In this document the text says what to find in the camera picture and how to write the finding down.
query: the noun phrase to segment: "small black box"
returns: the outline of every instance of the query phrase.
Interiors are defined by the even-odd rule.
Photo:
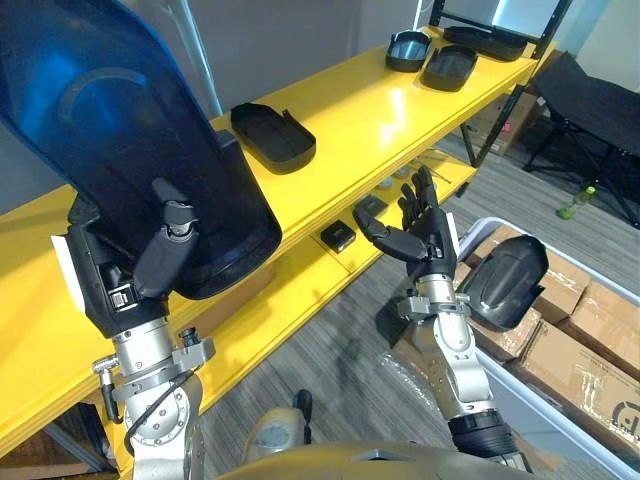
[[[331,250],[340,253],[356,239],[356,232],[341,220],[336,220],[322,232],[320,238]]]

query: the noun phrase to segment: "screen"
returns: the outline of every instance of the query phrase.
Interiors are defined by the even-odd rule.
[[[532,37],[544,32],[559,0],[447,0],[444,12]]]

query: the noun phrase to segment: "black screw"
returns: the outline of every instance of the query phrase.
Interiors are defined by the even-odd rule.
[[[178,336],[182,339],[182,343],[185,347],[190,347],[191,345],[200,343],[195,327],[185,328]]]

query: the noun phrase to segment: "plastic bin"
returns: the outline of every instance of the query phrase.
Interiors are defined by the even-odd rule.
[[[487,217],[480,219],[460,239],[459,258],[466,258],[482,240],[501,225],[508,225],[522,233],[528,233],[517,225],[513,225],[501,218]],[[547,244],[545,246],[584,269],[594,280],[607,286],[635,305],[640,305],[640,297],[629,290],[553,248],[553,246]],[[545,399],[527,387],[482,351],[478,351],[478,359],[487,371],[489,383],[496,403],[500,408],[500,413],[533,446],[558,453],[565,458],[591,462],[595,460],[621,480],[640,478],[638,472],[565,417],[550,403],[550,399]]]

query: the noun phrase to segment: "cable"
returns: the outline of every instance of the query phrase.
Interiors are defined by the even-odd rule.
[[[140,428],[140,425],[142,425],[150,416],[151,414],[156,410],[156,408],[158,408],[160,406],[160,404],[162,402],[165,401],[165,399],[171,395],[174,391],[176,391],[179,387],[181,387],[182,385],[184,385],[184,382],[186,382],[187,380],[189,380],[189,378],[193,375],[193,371],[189,370],[187,372],[183,372],[179,375],[176,375],[173,380],[170,380],[173,383],[173,385],[171,385],[165,392],[162,393],[162,395],[160,395],[155,402],[153,402],[151,404],[151,406],[149,408],[147,408],[144,413],[142,415],[140,415],[137,420],[135,422],[133,422],[131,424],[131,427],[129,427],[129,429],[127,430],[127,433],[124,436],[124,447],[127,449],[127,452],[129,452],[129,455],[131,455],[132,457],[135,456],[135,453],[133,451],[133,446],[131,445],[131,437],[133,437],[136,433],[136,431],[138,430],[138,428]]]

